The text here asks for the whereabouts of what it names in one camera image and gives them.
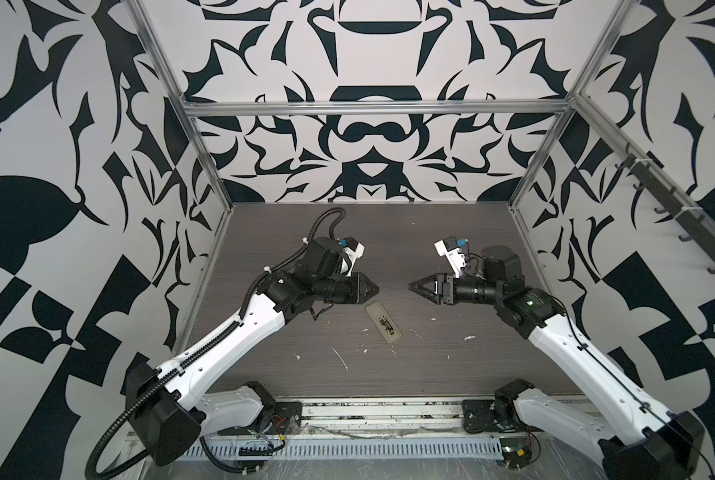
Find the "white remote control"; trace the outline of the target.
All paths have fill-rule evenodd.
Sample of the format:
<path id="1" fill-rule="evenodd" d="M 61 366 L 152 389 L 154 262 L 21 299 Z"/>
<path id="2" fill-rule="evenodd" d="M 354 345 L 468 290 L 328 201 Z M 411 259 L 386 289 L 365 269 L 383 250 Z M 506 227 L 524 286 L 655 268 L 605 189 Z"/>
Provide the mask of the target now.
<path id="1" fill-rule="evenodd" d="M 389 315 L 389 312 L 385 310 L 385 307 L 379 301 L 369 304 L 365 311 L 367 311 L 367 315 L 369 315 L 373 324 L 377 326 L 377 330 L 385 338 L 387 344 L 394 344 L 403 337 L 401 329 L 399 329 L 393 317 Z"/>

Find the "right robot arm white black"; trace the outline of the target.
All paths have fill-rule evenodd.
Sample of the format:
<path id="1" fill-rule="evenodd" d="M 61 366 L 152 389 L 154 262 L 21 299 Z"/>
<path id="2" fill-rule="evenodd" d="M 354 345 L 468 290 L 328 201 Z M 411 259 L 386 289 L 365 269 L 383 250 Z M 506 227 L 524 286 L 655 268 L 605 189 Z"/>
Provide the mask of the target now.
<path id="1" fill-rule="evenodd" d="M 463 406 L 465 431 L 539 429 L 585 454 L 609 479 L 691 478 L 701 460 L 703 424 L 687 411 L 672 412 L 629 379 L 573 324 L 561 301 L 525 283 L 521 259 L 511 248 L 483 248 L 477 268 L 469 271 L 465 244 L 453 237 L 437 242 L 437 254 L 453 271 L 415 280 L 409 290 L 437 305 L 493 307 L 503 323 L 559 366 L 601 414 L 585 414 L 516 379 L 493 394 L 489 412 Z"/>

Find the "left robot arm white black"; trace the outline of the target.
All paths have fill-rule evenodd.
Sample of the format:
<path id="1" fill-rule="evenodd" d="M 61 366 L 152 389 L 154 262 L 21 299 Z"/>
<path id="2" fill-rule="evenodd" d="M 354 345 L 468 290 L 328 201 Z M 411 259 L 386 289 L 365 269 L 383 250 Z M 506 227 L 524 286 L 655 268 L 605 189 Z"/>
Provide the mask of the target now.
<path id="1" fill-rule="evenodd" d="M 200 438 L 230 428 L 264 430 L 275 399 L 258 382 L 248 382 L 217 401 L 211 387 L 255 346 L 303 313 L 319 317 L 321 301 L 363 305 L 379 287 L 355 270 L 365 247 L 353 237 L 311 239 L 302 255 L 268 269 L 239 309 L 193 346 L 156 368 L 141 364 L 126 379 L 129 424 L 159 466 L 181 457 Z"/>

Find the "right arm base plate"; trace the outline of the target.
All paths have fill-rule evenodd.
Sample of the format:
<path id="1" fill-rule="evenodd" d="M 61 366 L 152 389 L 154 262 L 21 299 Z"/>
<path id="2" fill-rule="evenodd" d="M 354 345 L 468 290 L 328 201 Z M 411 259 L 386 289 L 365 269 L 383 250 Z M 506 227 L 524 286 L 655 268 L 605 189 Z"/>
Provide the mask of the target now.
<path id="1" fill-rule="evenodd" d="M 461 410 L 463 410 L 463 430 L 467 434 L 527 433 L 529 430 L 541 432 L 541 429 L 519 418 L 515 400 L 466 399 L 461 402 Z"/>

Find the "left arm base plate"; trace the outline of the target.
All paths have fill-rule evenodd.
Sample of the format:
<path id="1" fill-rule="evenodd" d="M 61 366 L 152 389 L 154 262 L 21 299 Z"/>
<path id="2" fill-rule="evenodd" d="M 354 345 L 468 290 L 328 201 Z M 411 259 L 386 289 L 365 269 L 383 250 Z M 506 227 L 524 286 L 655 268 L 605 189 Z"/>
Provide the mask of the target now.
<path id="1" fill-rule="evenodd" d="M 303 414 L 303 403 L 299 401 L 278 402 L 274 410 L 265 408 L 260 418 L 248 427 L 232 427 L 220 430 L 221 436 L 251 435 L 262 432 L 265 434 L 286 434 L 289 430 L 298 428 Z"/>

